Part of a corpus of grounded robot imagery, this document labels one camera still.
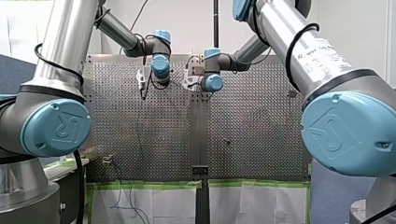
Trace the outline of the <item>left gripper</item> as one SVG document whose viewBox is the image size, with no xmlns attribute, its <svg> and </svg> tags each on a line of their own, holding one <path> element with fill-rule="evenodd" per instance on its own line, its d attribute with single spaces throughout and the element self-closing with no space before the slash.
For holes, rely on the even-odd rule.
<svg viewBox="0 0 396 224">
<path fill-rule="evenodd" d="M 142 72 L 141 75 L 141 99 L 145 101 L 149 92 L 149 84 L 151 83 L 151 72 Z"/>
</svg>

